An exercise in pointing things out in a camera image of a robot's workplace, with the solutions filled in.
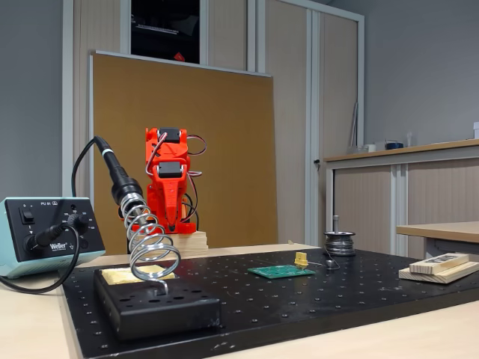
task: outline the solder wire spool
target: solder wire spool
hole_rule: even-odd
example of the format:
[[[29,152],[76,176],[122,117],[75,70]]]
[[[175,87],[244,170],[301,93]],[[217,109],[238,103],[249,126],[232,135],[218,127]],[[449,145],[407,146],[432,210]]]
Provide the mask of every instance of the solder wire spool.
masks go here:
[[[326,252],[324,254],[330,254],[332,256],[350,257],[355,256],[354,242],[351,238],[355,235],[353,232],[343,232],[338,230],[339,228],[339,216],[333,216],[333,231],[325,232],[326,240],[324,248]]]

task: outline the desk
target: desk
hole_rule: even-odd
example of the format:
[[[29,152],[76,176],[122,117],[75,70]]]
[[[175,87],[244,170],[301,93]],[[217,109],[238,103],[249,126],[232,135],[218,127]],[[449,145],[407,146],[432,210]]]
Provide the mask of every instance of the desk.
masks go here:
[[[424,237],[427,258],[444,253],[479,254],[479,222],[397,226],[397,234]]]
[[[296,251],[306,245],[214,248],[208,257],[270,251]],[[83,266],[126,263],[127,256],[100,257]],[[53,276],[37,276],[37,285]],[[23,280],[28,285],[32,279]],[[48,295],[25,295],[0,289],[0,358],[78,358],[76,337],[61,289]],[[476,358],[479,301],[389,322],[365,325],[223,355],[222,359],[291,358]]]

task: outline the cork board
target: cork board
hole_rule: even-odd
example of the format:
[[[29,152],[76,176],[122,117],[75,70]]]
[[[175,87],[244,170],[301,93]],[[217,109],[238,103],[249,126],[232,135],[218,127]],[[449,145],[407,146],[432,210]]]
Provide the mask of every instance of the cork board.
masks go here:
[[[211,248],[277,242],[272,78],[113,55],[93,56],[94,134],[146,195],[145,128],[178,127],[208,150],[192,157],[200,229]],[[202,143],[190,140],[190,152]],[[107,254],[126,253],[111,180],[94,153],[94,208]]]

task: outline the wooden shelf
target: wooden shelf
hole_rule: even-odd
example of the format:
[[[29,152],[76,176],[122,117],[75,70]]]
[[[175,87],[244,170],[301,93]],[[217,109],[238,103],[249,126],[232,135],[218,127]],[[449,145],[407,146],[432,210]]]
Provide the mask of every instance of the wooden shelf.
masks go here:
[[[462,140],[462,141],[454,141],[454,142],[442,142],[438,144],[425,144],[423,146],[399,148],[397,150],[383,150],[383,151],[376,151],[376,152],[369,152],[369,153],[353,153],[350,155],[328,157],[324,159],[324,162],[343,161],[347,159],[363,159],[367,157],[377,157],[377,156],[391,156],[391,155],[397,155],[400,153],[446,150],[450,148],[470,147],[470,146],[479,146],[479,139]]]

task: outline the green circuit board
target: green circuit board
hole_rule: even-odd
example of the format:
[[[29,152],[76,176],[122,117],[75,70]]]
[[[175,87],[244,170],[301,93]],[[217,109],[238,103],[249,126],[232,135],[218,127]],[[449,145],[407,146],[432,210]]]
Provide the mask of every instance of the green circuit board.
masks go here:
[[[272,267],[260,267],[249,268],[248,271],[266,277],[268,279],[296,277],[298,275],[316,274],[309,269],[301,269],[296,266],[272,266]]]

